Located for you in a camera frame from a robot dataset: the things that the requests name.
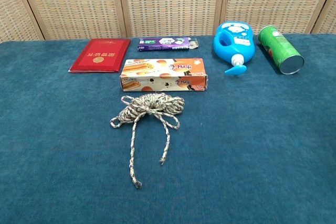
rope knot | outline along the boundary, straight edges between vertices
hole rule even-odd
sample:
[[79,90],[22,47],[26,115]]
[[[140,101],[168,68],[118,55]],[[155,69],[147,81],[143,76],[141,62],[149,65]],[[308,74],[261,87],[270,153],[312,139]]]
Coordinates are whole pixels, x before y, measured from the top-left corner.
[[[145,116],[146,114],[154,115],[159,119],[166,131],[167,140],[166,146],[163,151],[163,155],[160,158],[160,164],[163,165],[166,160],[169,144],[170,144],[170,134],[168,127],[173,129],[178,129],[180,127],[180,122],[174,116],[176,114],[182,113],[184,109],[184,99],[180,97],[171,97],[170,95],[161,93],[145,94],[138,98],[129,97],[127,95],[121,98],[121,101],[127,106],[124,108],[118,116],[111,119],[110,124],[113,128],[119,128],[123,123],[134,123],[132,129],[132,139],[131,139],[131,159],[130,159],[130,176],[136,188],[141,188],[141,182],[138,181],[134,174],[134,140],[135,140],[135,128],[138,120]],[[167,116],[172,118],[176,125],[172,125],[167,122],[162,116]]]

blue plastic bottle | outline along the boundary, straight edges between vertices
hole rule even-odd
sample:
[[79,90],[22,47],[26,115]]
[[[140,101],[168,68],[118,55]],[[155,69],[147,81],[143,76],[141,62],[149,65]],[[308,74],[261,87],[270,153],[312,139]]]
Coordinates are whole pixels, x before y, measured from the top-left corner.
[[216,31],[214,38],[215,53],[223,60],[231,63],[232,68],[226,74],[239,75],[247,68],[243,64],[255,54],[253,30],[244,22],[224,22]]

can label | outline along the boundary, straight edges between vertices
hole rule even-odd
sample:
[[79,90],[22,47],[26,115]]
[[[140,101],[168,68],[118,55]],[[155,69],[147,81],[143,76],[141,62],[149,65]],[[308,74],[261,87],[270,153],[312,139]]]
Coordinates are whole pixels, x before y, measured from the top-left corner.
[[275,26],[263,28],[258,39],[282,73],[292,74],[302,68],[304,58]]

gold emblem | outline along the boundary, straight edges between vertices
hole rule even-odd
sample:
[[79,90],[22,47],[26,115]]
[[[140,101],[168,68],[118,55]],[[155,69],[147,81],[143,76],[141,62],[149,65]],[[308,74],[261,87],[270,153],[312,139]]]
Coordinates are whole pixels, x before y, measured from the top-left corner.
[[117,42],[111,40],[111,41],[101,41],[100,43],[101,43],[101,44],[116,44]]
[[95,57],[93,60],[92,60],[94,63],[101,63],[102,61],[104,61],[104,57]]

rope end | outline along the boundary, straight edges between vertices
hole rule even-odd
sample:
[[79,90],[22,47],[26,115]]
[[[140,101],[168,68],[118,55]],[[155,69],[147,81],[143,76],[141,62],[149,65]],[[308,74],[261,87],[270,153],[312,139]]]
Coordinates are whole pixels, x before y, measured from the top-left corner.
[[164,162],[165,162],[165,159],[164,159],[164,158],[161,158],[161,159],[160,159],[160,165],[163,165]]
[[142,183],[140,181],[136,181],[134,183],[134,185],[135,185],[136,189],[141,189],[141,187],[142,187]]

